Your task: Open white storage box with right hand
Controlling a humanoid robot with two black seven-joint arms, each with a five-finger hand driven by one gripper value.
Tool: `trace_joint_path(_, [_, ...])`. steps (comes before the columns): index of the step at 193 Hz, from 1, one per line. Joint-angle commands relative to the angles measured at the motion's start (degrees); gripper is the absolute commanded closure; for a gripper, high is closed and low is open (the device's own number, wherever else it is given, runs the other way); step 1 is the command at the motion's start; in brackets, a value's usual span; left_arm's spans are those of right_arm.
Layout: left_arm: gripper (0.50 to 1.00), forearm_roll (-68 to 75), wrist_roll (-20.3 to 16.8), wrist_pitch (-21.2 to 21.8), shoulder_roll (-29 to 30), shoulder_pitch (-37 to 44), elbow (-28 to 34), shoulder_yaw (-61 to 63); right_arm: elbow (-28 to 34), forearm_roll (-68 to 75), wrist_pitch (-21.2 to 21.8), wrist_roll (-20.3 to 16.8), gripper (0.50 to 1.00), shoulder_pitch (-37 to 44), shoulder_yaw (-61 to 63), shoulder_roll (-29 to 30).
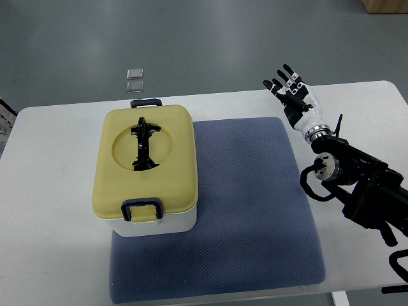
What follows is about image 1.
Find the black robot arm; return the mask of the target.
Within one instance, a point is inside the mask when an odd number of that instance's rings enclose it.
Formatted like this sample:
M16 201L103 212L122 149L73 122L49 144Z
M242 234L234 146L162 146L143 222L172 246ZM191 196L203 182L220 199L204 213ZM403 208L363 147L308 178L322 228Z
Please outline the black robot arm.
M403 175L388 164L340 138L340 129L319 129L311 136L316 158L300 174L300 185L312 199L334 198L343 204L345 218L366 229L379 230L385 244L394 247L392 231L407 234L407 190Z

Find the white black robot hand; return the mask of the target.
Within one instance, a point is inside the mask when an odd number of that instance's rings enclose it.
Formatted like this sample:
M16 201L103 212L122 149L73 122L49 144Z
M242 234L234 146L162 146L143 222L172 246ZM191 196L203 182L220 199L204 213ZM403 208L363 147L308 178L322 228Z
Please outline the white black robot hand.
M277 74L281 81L273 78L264 80L263 85L284 107L289 125L299 131L307 143L331 134L329 126L322 118L321 105L311 86L287 64L283 65L283 70L277 70Z

